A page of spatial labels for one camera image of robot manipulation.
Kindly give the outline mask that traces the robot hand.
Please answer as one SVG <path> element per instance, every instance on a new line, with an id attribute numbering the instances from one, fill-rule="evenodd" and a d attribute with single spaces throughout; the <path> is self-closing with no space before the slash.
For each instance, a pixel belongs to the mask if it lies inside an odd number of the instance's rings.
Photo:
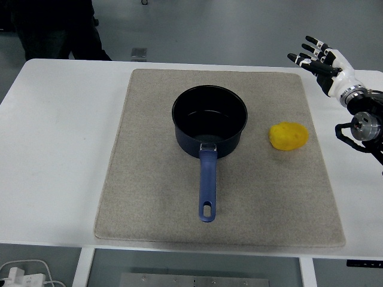
<path id="1" fill-rule="evenodd" d="M 356 79 L 355 70 L 339 50 L 311 36 L 302 44 L 306 53 L 287 55 L 297 66 L 316 77 L 318 85 L 328 97 L 339 98 L 346 90 L 362 86 Z"/>

